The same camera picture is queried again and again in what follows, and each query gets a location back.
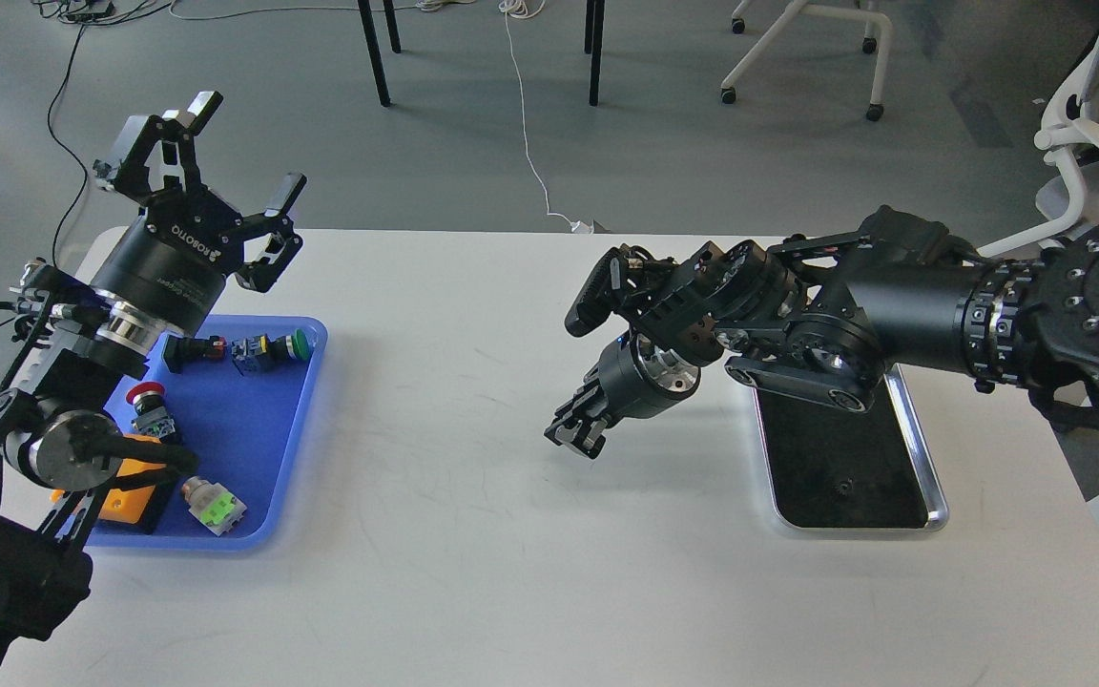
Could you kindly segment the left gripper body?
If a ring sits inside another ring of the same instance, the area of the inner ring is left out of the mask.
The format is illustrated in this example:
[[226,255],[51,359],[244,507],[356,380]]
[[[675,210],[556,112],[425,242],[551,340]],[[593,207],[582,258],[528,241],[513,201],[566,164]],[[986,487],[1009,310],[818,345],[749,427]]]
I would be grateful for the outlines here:
[[153,191],[134,196],[138,218],[89,285],[133,304],[175,330],[197,330],[225,290],[227,262],[238,243],[221,237],[241,214],[211,191]]

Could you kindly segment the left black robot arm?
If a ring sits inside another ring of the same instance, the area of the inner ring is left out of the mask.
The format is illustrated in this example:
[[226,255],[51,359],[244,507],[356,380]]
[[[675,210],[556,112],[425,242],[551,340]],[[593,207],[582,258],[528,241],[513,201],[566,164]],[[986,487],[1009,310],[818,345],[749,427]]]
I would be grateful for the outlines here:
[[241,215],[202,182],[195,140],[221,104],[127,118],[104,160],[106,191],[138,215],[89,282],[27,264],[11,302],[21,352],[0,384],[0,664],[19,638],[48,639],[89,595],[84,551],[113,489],[192,474],[189,448],[127,437],[106,413],[123,378],[147,373],[165,332],[193,335],[233,277],[265,293],[301,250],[289,174],[260,213]]

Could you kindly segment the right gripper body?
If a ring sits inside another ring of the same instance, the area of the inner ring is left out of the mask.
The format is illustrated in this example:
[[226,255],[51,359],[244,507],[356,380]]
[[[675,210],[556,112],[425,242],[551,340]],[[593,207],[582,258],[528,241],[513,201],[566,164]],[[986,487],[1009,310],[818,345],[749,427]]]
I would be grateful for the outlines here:
[[597,364],[606,396],[607,421],[650,419],[689,399],[699,386],[701,368],[645,336],[620,336],[608,344]]

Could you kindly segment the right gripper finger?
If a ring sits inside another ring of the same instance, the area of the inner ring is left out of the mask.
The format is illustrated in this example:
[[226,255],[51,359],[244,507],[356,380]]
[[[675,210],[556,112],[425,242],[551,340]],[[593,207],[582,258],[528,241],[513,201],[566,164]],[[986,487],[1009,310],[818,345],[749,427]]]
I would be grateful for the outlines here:
[[569,413],[569,448],[585,458],[596,459],[606,447],[606,431],[617,426],[623,417],[606,412],[589,414],[582,407]]
[[610,397],[599,380],[599,365],[595,365],[571,399],[554,410],[544,435],[556,447],[604,448],[606,430],[613,423]]

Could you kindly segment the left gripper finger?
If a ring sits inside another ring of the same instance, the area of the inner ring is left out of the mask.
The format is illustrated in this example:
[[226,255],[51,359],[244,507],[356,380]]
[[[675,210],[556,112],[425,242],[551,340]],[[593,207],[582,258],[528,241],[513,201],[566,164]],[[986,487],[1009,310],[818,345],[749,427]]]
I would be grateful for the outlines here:
[[238,246],[252,239],[269,239],[255,261],[242,261],[235,272],[236,282],[244,290],[270,291],[302,248],[302,239],[295,231],[291,210],[306,182],[306,175],[288,173],[260,213],[240,219],[231,229],[231,242]]
[[[195,138],[217,112],[223,96],[197,93],[191,106],[165,114],[127,117],[106,160],[96,160],[93,173],[101,190],[135,201],[148,215],[223,215],[225,201],[201,182]],[[178,166],[179,176],[165,176],[164,187],[149,187],[149,154],[160,145],[166,165]]]

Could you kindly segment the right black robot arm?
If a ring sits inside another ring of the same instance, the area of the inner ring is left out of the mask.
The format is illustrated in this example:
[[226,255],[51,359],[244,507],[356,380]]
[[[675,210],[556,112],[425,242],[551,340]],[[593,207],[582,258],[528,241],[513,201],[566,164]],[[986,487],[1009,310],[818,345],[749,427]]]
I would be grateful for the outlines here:
[[992,261],[950,229],[881,207],[861,229],[764,248],[708,242],[688,261],[613,247],[564,326],[608,343],[546,437],[593,458],[606,430],[688,399],[703,366],[762,392],[867,412],[893,364],[1024,388],[1065,426],[1099,429],[1099,225],[1035,261]]

